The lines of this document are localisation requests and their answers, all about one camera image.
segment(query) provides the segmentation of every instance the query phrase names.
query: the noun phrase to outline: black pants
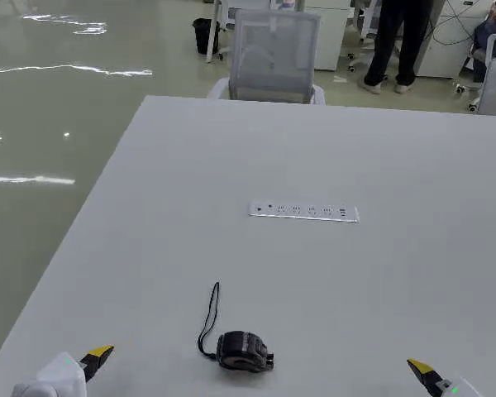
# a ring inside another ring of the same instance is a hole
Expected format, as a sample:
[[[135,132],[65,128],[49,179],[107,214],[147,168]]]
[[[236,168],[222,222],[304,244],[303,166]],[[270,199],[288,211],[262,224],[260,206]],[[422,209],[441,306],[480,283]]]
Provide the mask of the black pants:
[[[364,78],[368,85],[382,81],[395,46],[398,29],[404,22],[403,47],[400,50],[397,83],[415,81],[413,66],[427,31],[433,0],[383,0],[379,29],[374,42],[374,58]]]

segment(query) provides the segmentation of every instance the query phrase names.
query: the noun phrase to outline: power strip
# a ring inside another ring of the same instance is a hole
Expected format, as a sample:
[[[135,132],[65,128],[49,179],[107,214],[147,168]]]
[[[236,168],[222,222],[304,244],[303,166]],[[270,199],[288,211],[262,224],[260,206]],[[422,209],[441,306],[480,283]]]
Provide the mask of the power strip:
[[[360,221],[356,207],[292,203],[276,200],[252,200],[248,213],[252,217],[312,219],[350,223]]]

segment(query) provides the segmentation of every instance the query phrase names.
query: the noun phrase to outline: seated person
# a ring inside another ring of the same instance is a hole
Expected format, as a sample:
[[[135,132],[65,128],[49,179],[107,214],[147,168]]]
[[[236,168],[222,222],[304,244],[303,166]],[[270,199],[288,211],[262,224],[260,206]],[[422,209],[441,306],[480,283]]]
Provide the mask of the seated person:
[[[489,36],[496,33],[496,5],[493,4],[489,18],[475,29],[473,52],[479,48],[487,50]],[[494,42],[493,57],[496,58],[496,41]],[[486,67],[483,62],[474,60],[474,81],[482,83],[485,78]]]

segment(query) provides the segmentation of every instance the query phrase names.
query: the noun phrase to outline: person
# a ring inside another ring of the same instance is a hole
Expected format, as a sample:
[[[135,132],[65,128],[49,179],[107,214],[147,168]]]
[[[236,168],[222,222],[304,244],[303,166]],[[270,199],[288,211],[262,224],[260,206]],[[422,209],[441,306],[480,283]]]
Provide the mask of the person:
[[[479,24],[474,31],[474,45],[472,47],[472,52],[482,48],[483,50],[487,50],[487,41],[490,35],[496,33],[496,5],[490,9],[489,18]],[[493,57],[496,58],[496,41],[494,42],[493,47]],[[475,83],[483,83],[485,79],[485,73],[487,68],[485,64],[476,58],[474,58],[474,82]]]
[[[406,93],[415,81],[413,66],[427,31],[433,0],[383,0],[379,28],[370,69],[358,85],[370,93],[380,93],[398,29],[404,22],[403,45],[398,62],[395,92]]]

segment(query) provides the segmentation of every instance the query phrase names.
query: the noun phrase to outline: chair armrest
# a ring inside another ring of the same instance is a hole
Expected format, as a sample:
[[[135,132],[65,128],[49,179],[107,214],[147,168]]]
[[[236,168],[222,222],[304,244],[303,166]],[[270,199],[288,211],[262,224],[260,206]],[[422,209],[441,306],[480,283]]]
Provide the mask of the chair armrest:
[[[207,94],[207,99],[220,99],[222,96],[222,93],[224,90],[227,88],[228,84],[230,83],[230,78],[229,77],[224,77],[220,80],[218,80],[211,91]]]
[[[496,33],[490,35],[487,40],[487,50],[485,51],[485,66],[489,67],[490,61],[493,59],[494,42],[496,41]]]

